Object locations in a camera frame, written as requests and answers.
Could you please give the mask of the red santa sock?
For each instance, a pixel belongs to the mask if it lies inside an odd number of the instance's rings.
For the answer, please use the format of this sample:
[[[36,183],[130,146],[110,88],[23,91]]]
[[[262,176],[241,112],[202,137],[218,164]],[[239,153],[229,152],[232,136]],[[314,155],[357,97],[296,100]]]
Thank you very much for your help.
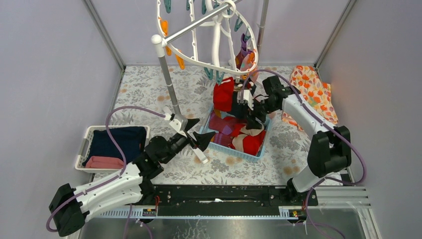
[[[263,130],[256,136],[246,135],[242,140],[243,152],[256,156],[261,149],[266,131]]]

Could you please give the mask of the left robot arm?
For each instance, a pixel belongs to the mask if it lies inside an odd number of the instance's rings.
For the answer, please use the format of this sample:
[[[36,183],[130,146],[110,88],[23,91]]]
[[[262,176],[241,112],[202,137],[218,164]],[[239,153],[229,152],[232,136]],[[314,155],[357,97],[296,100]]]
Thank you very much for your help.
[[[188,131],[199,119],[189,119],[185,129],[166,139],[155,136],[141,154],[122,169],[102,179],[71,187],[60,186],[49,204],[50,216],[46,228],[61,237],[81,229],[86,222],[119,206],[154,201],[155,188],[151,180],[163,172],[163,164],[172,160],[186,146],[190,146],[202,163],[208,158],[204,151],[215,135]]]

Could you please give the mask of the white clip hanger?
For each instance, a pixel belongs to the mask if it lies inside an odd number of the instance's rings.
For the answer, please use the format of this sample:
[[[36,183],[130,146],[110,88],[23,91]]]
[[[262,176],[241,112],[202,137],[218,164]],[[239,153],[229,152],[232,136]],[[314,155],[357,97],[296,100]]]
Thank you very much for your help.
[[[259,61],[259,49],[251,25],[237,9],[237,0],[204,0],[201,2],[204,14],[199,18],[195,14],[195,2],[189,0],[188,17],[190,22],[175,33],[169,32],[169,23],[161,16],[161,11],[171,12],[170,0],[156,1],[156,26],[158,34],[151,37],[151,42],[159,59],[163,71],[168,69],[167,56],[175,55],[180,68],[185,63],[204,67],[208,71],[216,71],[217,74],[227,73],[231,75],[250,74]],[[236,53],[232,34],[241,27],[245,28],[246,60],[245,66],[236,65]],[[211,61],[203,62],[200,59],[199,40],[197,31],[199,28],[209,28],[211,32]],[[189,56],[174,46],[174,41],[184,35],[191,36],[192,55]]]

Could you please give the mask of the red beige sock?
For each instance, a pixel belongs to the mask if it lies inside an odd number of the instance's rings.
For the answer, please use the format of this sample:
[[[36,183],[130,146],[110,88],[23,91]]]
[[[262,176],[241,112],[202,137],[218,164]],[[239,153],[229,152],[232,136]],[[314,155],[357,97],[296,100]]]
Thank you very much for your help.
[[[236,123],[234,125],[234,131],[231,134],[233,139],[229,147],[239,152],[243,152],[242,140],[245,138],[246,135],[256,136],[264,130],[264,127],[262,127],[262,129],[247,130],[245,126],[246,124],[244,123]]]

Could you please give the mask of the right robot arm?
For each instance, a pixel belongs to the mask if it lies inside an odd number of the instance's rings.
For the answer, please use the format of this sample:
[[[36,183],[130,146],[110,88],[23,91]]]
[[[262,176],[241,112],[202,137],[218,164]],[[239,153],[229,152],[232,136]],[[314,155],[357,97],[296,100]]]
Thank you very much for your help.
[[[267,97],[257,100],[243,85],[238,102],[249,107],[247,129],[257,129],[267,115],[281,110],[298,123],[311,140],[307,166],[286,185],[288,203],[298,205],[305,199],[305,192],[326,175],[338,172],[351,164],[350,132],[347,127],[337,127],[313,109],[292,84],[283,86],[278,76],[263,81]]]

